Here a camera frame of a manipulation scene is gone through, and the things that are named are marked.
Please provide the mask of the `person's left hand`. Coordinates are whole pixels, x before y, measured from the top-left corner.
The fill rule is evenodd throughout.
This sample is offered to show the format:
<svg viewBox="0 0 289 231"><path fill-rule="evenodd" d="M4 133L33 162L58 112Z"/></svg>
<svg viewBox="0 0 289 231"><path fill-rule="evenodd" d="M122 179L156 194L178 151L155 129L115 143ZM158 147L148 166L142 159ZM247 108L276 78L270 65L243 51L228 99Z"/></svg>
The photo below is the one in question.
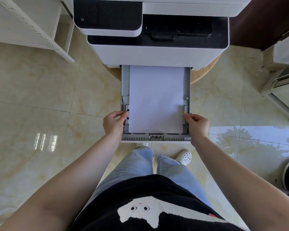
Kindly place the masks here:
<svg viewBox="0 0 289 231"><path fill-rule="evenodd" d="M123 124L120 121L121 116L128 116L128 111L114 111L103 119L103 128L107 136L111 136L116 142L120 142L123 133Z"/></svg>

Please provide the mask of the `person's right hand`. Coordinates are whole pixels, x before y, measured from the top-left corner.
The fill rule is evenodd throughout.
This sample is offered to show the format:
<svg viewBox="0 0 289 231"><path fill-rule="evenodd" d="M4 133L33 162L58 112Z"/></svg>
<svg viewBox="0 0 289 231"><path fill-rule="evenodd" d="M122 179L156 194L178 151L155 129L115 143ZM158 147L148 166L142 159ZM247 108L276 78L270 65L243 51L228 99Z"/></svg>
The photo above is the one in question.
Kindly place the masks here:
<svg viewBox="0 0 289 231"><path fill-rule="evenodd" d="M193 116L195 120L195 126L193 128L189 128L189 135L191 136L191 144L196 147L199 143L203 142L208 138L209 131L209 121L203 116L198 114L188 114L184 113L184 116Z"/></svg>

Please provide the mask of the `grey printer paper tray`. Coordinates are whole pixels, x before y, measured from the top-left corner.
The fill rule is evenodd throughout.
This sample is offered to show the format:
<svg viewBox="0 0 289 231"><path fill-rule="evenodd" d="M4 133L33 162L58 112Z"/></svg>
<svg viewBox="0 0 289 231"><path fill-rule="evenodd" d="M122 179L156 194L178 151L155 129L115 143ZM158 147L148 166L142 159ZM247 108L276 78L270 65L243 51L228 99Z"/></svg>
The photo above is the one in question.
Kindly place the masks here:
<svg viewBox="0 0 289 231"><path fill-rule="evenodd" d="M183 114L190 113L190 73L191 67L184 67ZM121 74L121 110L129 112L130 65L123 65ZM123 126L122 142L189 143L191 140L189 126L184 118L182 134L130 133L128 128L129 125Z"/></svg>

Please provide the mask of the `person's right forearm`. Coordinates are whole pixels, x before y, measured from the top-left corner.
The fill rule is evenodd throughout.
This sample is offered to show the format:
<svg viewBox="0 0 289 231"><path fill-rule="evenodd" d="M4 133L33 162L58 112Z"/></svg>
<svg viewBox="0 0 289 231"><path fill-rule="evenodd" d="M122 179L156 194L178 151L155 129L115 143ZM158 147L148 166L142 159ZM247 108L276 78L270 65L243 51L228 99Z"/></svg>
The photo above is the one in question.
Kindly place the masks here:
<svg viewBox="0 0 289 231"><path fill-rule="evenodd" d="M251 231L289 231L289 196L239 164L207 136L192 136L191 143Z"/></svg>

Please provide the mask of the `person's left forearm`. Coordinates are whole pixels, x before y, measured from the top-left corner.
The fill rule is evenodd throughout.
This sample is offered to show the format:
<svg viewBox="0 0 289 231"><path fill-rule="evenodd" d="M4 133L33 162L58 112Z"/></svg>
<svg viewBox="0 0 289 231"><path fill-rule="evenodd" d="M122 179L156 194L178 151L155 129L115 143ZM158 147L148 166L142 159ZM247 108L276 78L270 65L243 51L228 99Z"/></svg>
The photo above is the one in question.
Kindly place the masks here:
<svg viewBox="0 0 289 231"><path fill-rule="evenodd" d="M107 133L40 187L0 231L67 231L92 196L121 141Z"/></svg>

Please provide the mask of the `white clog shoe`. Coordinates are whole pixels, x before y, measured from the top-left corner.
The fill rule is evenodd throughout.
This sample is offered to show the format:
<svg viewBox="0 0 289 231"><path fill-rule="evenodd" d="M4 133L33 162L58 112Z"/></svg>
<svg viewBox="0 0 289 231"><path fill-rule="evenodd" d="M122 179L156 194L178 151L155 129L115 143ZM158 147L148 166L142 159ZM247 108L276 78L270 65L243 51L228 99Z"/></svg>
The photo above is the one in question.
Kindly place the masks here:
<svg viewBox="0 0 289 231"><path fill-rule="evenodd" d="M191 159L192 153L189 150L183 150L177 155L175 160L181 165L187 166L191 162Z"/></svg>

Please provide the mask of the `stack of white paper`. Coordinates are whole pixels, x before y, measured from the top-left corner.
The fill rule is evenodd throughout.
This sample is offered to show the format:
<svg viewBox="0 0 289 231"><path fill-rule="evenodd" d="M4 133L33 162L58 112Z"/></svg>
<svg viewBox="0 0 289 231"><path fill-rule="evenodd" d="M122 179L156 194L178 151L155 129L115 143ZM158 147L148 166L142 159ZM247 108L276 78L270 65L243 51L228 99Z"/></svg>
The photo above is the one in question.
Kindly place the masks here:
<svg viewBox="0 0 289 231"><path fill-rule="evenodd" d="M130 66L130 133L183 133L184 67Z"/></svg>

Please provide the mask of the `light blue jeans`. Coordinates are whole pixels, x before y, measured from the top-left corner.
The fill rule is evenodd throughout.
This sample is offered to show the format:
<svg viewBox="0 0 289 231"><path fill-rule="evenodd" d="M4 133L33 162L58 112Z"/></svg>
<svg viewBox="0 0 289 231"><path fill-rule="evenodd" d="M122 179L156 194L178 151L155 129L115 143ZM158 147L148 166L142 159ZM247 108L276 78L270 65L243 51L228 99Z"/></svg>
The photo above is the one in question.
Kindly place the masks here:
<svg viewBox="0 0 289 231"><path fill-rule="evenodd" d="M153 174L154 152L152 148L141 146L128 153L120 163L112 170L104 180L99 183L85 206L88 206L100 193L109 187L124 180ZM159 155L157 158L157 174L172 180L177 185L192 193L204 204L211 207L202 187L189 171L189 169L178 163L175 159Z"/></svg>

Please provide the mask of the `round wooden table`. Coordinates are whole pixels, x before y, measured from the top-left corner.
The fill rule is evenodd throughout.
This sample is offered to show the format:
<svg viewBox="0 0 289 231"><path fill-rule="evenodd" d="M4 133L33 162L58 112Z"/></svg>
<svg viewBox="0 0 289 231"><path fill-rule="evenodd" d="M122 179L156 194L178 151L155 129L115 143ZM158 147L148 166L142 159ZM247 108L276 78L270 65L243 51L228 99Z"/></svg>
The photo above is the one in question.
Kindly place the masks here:
<svg viewBox="0 0 289 231"><path fill-rule="evenodd" d="M217 61L219 60L221 55L219 55L218 57L216 57L216 59L214 59L208 66L203 67L199 70L191 70L190 73L190 84L194 84L197 81L199 81L201 78L203 78L206 74L208 74L208 72L216 65ZM106 66L105 64L103 64L103 66L107 69L107 71L112 74L116 79L118 79L119 81L121 81L121 68L109 68L108 66Z"/></svg>

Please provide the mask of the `white and black printer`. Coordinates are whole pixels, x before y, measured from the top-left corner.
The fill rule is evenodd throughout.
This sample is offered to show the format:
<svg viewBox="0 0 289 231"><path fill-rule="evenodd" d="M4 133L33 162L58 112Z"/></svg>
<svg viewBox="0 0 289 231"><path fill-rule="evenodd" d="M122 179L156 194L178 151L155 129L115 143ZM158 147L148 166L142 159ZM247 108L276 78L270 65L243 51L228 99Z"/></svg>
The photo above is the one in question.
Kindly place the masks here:
<svg viewBox="0 0 289 231"><path fill-rule="evenodd" d="M73 0L76 27L109 68L199 70L230 44L229 19L251 0Z"/></svg>

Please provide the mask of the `black printed t-shirt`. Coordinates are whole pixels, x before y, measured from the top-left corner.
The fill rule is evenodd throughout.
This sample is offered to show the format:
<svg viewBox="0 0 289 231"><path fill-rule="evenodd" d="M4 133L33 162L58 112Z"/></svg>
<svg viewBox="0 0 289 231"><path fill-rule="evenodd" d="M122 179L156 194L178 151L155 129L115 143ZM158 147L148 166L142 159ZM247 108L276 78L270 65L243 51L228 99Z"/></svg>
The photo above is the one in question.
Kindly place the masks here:
<svg viewBox="0 0 289 231"><path fill-rule="evenodd" d="M69 231L248 231L157 175L135 177L100 193Z"/></svg>

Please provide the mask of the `white air conditioner unit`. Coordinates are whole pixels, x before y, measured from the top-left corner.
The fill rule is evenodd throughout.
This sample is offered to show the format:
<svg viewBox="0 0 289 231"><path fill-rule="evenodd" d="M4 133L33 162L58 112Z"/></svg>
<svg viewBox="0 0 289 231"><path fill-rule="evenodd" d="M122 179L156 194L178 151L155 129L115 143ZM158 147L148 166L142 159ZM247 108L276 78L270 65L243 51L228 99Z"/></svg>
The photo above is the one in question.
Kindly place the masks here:
<svg viewBox="0 0 289 231"><path fill-rule="evenodd" d="M272 75L262 87L261 95L289 119L289 36L263 51L262 67Z"/></svg>

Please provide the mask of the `dark brown wooden cabinet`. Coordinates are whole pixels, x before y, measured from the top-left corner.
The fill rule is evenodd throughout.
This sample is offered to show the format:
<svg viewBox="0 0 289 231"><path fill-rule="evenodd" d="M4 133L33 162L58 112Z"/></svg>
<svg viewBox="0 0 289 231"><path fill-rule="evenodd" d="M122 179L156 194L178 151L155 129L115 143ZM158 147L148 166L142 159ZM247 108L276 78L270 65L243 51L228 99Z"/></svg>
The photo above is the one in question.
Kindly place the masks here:
<svg viewBox="0 0 289 231"><path fill-rule="evenodd" d="M289 0L251 0L230 18L230 44L266 50L289 37Z"/></svg>

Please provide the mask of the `white metal shelf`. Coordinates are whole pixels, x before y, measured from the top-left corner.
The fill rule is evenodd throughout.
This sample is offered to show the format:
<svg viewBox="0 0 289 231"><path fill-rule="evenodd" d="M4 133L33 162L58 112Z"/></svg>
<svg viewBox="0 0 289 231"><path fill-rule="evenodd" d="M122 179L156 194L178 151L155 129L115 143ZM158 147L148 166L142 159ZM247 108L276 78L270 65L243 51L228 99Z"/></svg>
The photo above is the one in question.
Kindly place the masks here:
<svg viewBox="0 0 289 231"><path fill-rule="evenodd" d="M67 0L0 0L0 43L54 50L73 63L71 10Z"/></svg>

